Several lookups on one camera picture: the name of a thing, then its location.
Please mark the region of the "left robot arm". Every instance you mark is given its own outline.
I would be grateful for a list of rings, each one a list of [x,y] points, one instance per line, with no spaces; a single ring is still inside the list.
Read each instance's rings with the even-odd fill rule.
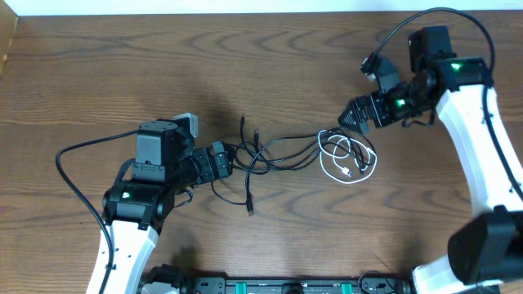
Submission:
[[[231,175],[233,149],[221,141],[196,148],[197,135],[193,114],[140,125],[136,157],[123,164],[102,201],[112,243],[101,237],[88,292],[137,292],[175,197]]]

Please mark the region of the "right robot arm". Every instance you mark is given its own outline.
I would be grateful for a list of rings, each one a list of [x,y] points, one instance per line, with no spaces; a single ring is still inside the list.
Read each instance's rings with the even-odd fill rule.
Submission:
[[[366,132],[411,123],[429,112],[445,125],[463,167],[472,220],[448,241],[444,256],[416,267],[402,293],[497,292],[522,276],[522,166],[509,140],[486,63],[458,57],[444,26],[409,36],[413,79],[401,82],[395,66],[374,52],[361,72],[378,89],[351,100],[339,125]]]

